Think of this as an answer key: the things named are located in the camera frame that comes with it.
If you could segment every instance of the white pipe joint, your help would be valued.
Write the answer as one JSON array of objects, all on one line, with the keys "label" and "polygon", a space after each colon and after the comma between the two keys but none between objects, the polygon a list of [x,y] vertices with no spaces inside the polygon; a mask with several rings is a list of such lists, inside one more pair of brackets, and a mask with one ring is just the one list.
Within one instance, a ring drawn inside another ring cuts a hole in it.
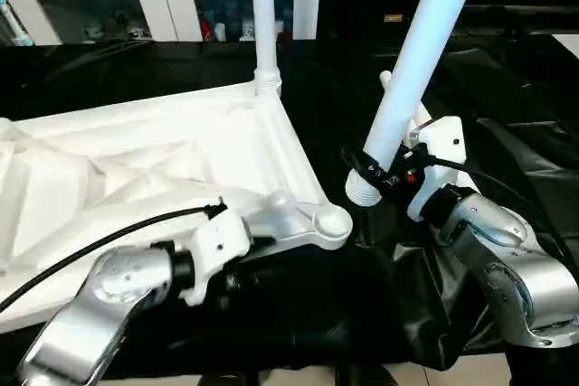
[{"label": "white pipe joint", "polygon": [[273,0],[253,0],[255,22],[256,94],[278,89],[281,84],[276,57],[275,12]]}]

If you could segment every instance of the red object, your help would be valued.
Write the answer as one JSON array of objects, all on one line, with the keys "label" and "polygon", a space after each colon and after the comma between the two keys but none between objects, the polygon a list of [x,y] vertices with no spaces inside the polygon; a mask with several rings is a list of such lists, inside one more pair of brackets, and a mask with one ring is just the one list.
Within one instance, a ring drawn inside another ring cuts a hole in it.
[{"label": "red object", "polygon": [[201,35],[203,36],[203,41],[211,41],[213,39],[211,34],[211,25],[207,22],[207,20],[205,20],[204,17],[201,17],[199,24],[201,25]]}]

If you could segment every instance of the glass cabinet door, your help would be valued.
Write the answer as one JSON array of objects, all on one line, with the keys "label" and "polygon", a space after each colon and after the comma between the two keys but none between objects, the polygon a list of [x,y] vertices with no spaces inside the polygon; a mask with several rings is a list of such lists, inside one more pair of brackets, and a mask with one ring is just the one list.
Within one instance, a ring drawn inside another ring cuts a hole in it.
[{"label": "glass cabinet door", "polygon": [[[179,41],[251,41],[252,0],[168,0]],[[279,39],[314,39],[318,0],[274,0]]]},{"label": "glass cabinet door", "polygon": [[166,0],[11,0],[37,44],[174,41]]},{"label": "glass cabinet door", "polygon": [[[253,0],[194,0],[205,41],[253,41]],[[273,0],[278,39],[293,39],[293,0]]]},{"label": "glass cabinet door", "polygon": [[138,0],[37,0],[61,42],[150,40]]}]

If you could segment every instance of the black connector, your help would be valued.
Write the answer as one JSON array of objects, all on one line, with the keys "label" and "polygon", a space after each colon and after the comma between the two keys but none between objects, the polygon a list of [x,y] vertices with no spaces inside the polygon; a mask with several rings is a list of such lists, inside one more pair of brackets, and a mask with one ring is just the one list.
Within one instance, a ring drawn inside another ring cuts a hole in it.
[{"label": "black connector", "polygon": [[420,215],[429,222],[434,228],[440,229],[451,217],[452,212],[467,196],[476,193],[470,187],[458,187],[453,184],[446,184],[438,189],[428,199],[422,207]]},{"label": "black connector", "polygon": [[178,294],[184,289],[193,288],[195,286],[195,263],[191,252],[180,250],[169,254],[169,257],[173,268],[171,291]]},{"label": "black connector", "polygon": [[223,202],[223,198],[221,196],[219,197],[219,203],[217,205],[205,205],[203,208],[203,211],[205,214],[207,214],[207,218],[209,220],[221,214],[225,210],[227,210],[227,205],[225,205],[225,202]]},{"label": "black connector", "polygon": [[169,254],[171,253],[175,253],[175,243],[173,241],[157,241],[155,243],[151,243],[151,248],[153,249],[162,249],[162,250],[166,250],[167,252],[169,252]]},{"label": "black connector", "polygon": [[424,182],[424,171],[413,159],[413,151],[400,146],[390,169],[385,171],[364,150],[346,147],[342,159],[352,169],[382,194],[404,210],[420,191]]}]

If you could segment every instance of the black plastic sheet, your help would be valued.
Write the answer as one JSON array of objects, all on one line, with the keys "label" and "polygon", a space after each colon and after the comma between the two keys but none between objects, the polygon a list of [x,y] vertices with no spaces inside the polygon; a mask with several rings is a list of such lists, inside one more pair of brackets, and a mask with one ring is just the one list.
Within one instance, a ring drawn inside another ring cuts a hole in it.
[{"label": "black plastic sheet", "polygon": [[[131,321],[107,377],[247,372],[313,363],[413,361],[447,369],[499,351],[474,279],[422,225],[387,200],[344,193],[342,146],[362,145],[399,46],[294,42],[279,48],[281,100],[328,198],[355,221],[336,252],[295,249],[242,266],[252,286],[195,309],[173,302]],[[119,43],[0,52],[2,116],[32,118],[252,79],[244,44]],[[574,252],[579,241],[579,61],[551,37],[449,43],[424,101],[462,118],[468,164],[541,207]],[[492,185],[489,198],[525,215]],[[547,237],[540,225],[540,237]],[[40,326],[0,336],[10,376]]]}]

